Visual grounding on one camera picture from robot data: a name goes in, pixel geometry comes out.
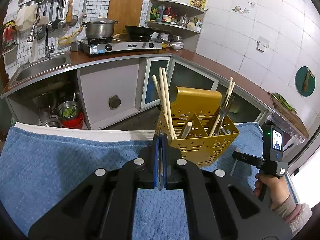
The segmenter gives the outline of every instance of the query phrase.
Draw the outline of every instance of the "plastic wrap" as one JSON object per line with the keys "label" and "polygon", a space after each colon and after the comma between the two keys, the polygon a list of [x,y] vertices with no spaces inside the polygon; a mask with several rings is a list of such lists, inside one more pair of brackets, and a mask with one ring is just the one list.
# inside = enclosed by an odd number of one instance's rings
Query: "plastic wrap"
{"label": "plastic wrap", "polygon": [[290,121],[286,120],[277,110],[274,114],[270,114],[267,119],[273,122],[282,131],[292,136],[296,141],[296,144],[303,143],[306,139],[305,136],[302,135],[299,130]]}

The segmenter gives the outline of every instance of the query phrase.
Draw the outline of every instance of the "brown countertop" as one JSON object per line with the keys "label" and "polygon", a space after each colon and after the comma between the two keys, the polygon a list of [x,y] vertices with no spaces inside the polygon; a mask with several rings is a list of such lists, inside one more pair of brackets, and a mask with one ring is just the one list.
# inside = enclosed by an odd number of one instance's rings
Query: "brown countertop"
{"label": "brown countertop", "polygon": [[211,60],[206,57],[203,57],[199,54],[196,54],[194,52],[191,52],[186,49],[181,49],[179,51],[175,51],[172,49],[160,49],[160,50],[152,50],[152,51],[132,51],[132,52],[121,52],[116,54],[107,54],[107,55],[99,55],[99,56],[88,56],[82,51],[78,52],[71,52],[70,58],[72,61],[71,65],[61,67],[59,69],[49,70],[47,72],[41,73],[39,75],[36,75],[34,77],[30,77],[29,79],[24,80],[23,82],[19,82],[13,86],[9,86],[9,83],[4,88],[2,94],[22,85],[23,83],[26,83],[36,77],[41,77],[43,75],[47,75],[48,73],[61,71],[63,69],[68,69],[73,66],[99,61],[99,60],[105,60],[105,59],[111,59],[111,58],[118,58],[118,57],[128,57],[128,56],[141,56],[141,55],[149,55],[149,54],[156,54],[161,56],[162,54],[172,54],[174,56],[181,57],[182,59],[189,60],[203,68],[206,68],[217,75],[224,77],[225,79],[229,80],[230,77],[233,77],[233,81],[236,83],[237,86],[241,87],[242,89],[246,90],[248,93],[253,95],[254,97],[258,98],[261,102],[269,106],[271,109],[274,109],[273,102],[270,97],[270,95],[267,93],[267,91],[263,90],[261,87],[256,85],[255,83],[251,82],[250,80],[246,79],[244,76],[238,74],[237,72]]}

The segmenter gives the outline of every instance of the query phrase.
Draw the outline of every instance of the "frying pan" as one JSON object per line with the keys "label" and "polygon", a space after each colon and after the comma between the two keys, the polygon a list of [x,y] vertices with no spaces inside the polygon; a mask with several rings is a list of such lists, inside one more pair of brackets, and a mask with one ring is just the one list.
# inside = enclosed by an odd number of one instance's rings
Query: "frying pan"
{"label": "frying pan", "polygon": [[139,27],[139,26],[126,25],[125,29],[127,30],[127,33],[132,36],[148,37],[155,32],[153,29],[146,28],[146,27]]}

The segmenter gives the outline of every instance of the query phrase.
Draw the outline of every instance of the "pot lid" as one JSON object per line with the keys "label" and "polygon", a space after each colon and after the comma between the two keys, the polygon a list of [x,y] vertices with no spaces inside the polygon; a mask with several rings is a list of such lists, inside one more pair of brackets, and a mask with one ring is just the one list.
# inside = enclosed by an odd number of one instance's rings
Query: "pot lid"
{"label": "pot lid", "polygon": [[111,20],[111,19],[108,19],[107,17],[99,15],[98,18],[95,18],[93,21],[88,23],[90,24],[90,23],[114,23],[114,22],[115,20]]}

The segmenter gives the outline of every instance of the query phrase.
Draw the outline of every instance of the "human hand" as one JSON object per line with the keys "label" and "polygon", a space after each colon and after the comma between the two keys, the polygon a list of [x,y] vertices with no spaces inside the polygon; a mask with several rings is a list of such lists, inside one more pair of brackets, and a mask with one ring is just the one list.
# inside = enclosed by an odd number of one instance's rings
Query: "human hand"
{"label": "human hand", "polygon": [[254,184],[255,189],[253,190],[253,194],[258,197],[261,192],[262,184],[268,185],[270,187],[270,195],[272,200],[272,205],[270,208],[272,210],[280,207],[289,197],[290,192],[284,176],[278,179],[272,175],[258,173],[256,175],[256,179],[258,180]]}

